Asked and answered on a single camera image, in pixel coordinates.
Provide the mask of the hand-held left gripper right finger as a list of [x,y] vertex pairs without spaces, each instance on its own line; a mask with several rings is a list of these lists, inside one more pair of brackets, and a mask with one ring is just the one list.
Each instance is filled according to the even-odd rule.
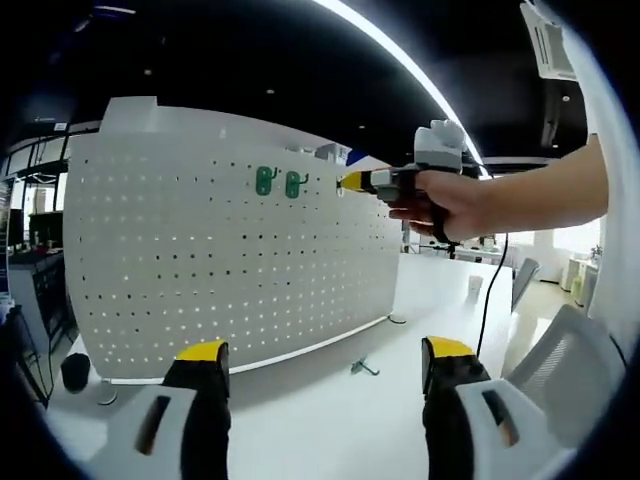
[[553,457],[543,412],[464,343],[427,336],[421,351],[429,477],[535,477]]

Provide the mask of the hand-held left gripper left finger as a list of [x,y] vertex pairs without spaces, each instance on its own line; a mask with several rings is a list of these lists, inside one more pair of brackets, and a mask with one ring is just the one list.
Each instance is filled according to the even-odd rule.
[[229,396],[228,343],[188,347],[109,419],[92,477],[227,479]]

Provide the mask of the person's right hand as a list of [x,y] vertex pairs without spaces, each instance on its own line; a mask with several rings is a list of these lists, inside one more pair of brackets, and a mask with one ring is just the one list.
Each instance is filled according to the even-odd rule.
[[436,208],[445,210],[439,229],[452,242],[501,233],[490,183],[456,174],[424,171],[415,177],[416,196],[389,204],[389,217],[411,230],[436,236]]

